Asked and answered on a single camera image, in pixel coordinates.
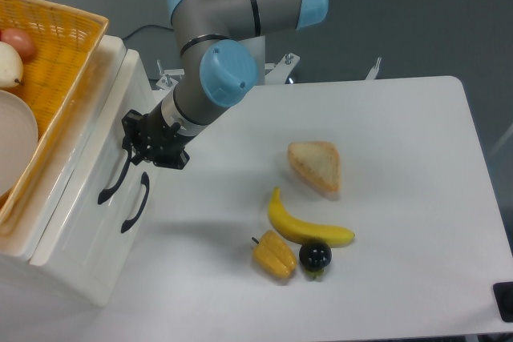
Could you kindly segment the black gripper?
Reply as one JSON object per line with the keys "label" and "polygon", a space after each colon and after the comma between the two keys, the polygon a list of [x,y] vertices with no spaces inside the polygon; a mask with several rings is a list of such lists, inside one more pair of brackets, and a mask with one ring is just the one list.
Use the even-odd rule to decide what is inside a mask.
{"label": "black gripper", "polygon": [[185,145],[189,139],[179,133],[179,122],[171,126],[165,122],[160,111],[142,115],[129,110],[122,117],[124,137],[122,148],[132,149],[131,162],[152,163],[156,167],[183,170],[189,160]]}

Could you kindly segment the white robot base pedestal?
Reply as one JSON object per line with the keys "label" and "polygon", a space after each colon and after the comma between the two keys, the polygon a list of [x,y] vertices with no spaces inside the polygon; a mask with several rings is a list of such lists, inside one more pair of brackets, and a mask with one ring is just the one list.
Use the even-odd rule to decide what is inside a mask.
{"label": "white robot base pedestal", "polygon": [[244,46],[251,56],[255,59],[258,69],[258,80],[257,85],[261,86],[265,84],[265,50],[266,40],[265,36],[248,38],[240,40],[239,43]]}

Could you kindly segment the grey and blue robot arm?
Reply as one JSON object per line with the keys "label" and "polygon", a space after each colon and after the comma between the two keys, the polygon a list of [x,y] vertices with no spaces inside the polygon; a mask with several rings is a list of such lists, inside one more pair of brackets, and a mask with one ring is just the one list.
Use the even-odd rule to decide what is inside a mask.
{"label": "grey and blue robot arm", "polygon": [[183,78],[147,114],[123,117],[129,163],[181,169],[186,145],[257,84],[244,42],[322,22],[329,0],[166,0]]}

